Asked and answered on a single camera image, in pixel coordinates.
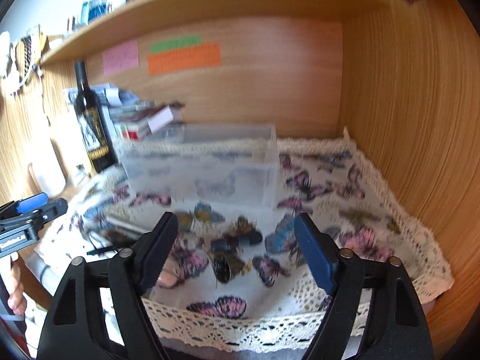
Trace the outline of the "person left hand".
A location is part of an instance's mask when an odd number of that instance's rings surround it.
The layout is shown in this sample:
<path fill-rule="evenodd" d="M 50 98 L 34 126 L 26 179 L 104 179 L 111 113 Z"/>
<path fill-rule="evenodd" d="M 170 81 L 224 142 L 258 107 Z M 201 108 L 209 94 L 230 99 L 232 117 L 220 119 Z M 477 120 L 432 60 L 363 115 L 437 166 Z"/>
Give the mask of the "person left hand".
<path fill-rule="evenodd" d="M 9 292 L 8 306 L 14 315 L 24 316 L 27 301 L 24 297 L 24 285 L 21 282 L 21 269 L 17 262 L 18 254 L 13 253 L 7 260 L 7 291 Z"/>

